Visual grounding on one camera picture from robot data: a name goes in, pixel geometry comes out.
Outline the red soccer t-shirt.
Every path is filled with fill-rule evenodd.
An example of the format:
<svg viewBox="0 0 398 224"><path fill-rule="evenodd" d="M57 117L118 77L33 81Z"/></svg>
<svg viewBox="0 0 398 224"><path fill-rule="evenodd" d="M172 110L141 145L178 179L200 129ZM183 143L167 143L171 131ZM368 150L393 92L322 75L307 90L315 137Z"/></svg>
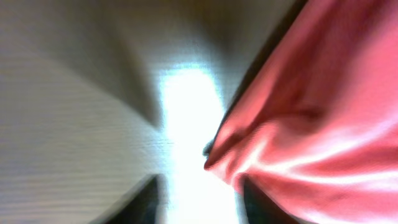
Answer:
<svg viewBox="0 0 398 224"><path fill-rule="evenodd" d="M397 1L307 2L205 169L310 222L396 223Z"/></svg>

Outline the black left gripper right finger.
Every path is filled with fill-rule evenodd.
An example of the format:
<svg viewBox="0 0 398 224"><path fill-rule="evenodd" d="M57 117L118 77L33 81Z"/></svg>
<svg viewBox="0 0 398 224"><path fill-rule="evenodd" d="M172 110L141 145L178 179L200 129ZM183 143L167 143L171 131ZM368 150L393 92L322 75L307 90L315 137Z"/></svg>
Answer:
<svg viewBox="0 0 398 224"><path fill-rule="evenodd" d="M304 224L308 221L291 216L264 192L249 177L242 180L243 202L249 224Z"/></svg>

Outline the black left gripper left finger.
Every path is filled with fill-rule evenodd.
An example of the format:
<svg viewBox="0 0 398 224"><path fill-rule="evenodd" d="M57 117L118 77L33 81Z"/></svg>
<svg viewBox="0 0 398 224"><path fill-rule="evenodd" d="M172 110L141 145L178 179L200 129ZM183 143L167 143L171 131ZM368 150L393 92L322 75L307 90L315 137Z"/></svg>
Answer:
<svg viewBox="0 0 398 224"><path fill-rule="evenodd" d="M156 224L163 180L161 174L147 176L90 224Z"/></svg>

